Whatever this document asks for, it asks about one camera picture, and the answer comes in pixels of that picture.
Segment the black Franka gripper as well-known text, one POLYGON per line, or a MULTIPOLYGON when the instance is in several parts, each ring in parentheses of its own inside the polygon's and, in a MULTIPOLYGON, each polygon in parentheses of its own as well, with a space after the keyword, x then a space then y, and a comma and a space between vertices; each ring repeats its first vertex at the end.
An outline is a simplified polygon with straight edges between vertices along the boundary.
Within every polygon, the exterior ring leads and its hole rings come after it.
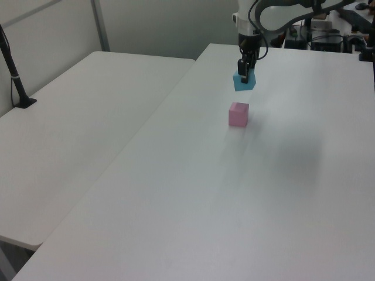
POLYGON ((248 68, 254 69, 256 60, 259 58, 262 37, 260 34, 251 36, 238 34, 238 46, 242 59, 237 62, 237 71, 243 84, 248 83, 248 68))

